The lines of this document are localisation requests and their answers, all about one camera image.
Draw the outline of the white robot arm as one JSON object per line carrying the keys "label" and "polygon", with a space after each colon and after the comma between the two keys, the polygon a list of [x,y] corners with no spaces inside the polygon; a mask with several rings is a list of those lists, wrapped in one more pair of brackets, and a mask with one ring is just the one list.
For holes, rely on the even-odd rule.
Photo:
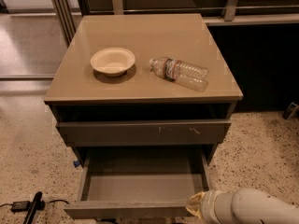
{"label": "white robot arm", "polygon": [[258,189],[199,192],[186,209],[204,224],[299,224],[299,208]]}

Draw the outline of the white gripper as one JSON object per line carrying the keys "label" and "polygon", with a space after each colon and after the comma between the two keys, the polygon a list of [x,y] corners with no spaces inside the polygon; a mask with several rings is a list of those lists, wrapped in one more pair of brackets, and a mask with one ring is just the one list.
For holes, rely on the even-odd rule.
{"label": "white gripper", "polygon": [[187,200],[186,210],[195,217],[202,217],[205,224],[223,224],[216,208],[216,200],[223,194],[220,190],[209,190],[194,194]]}

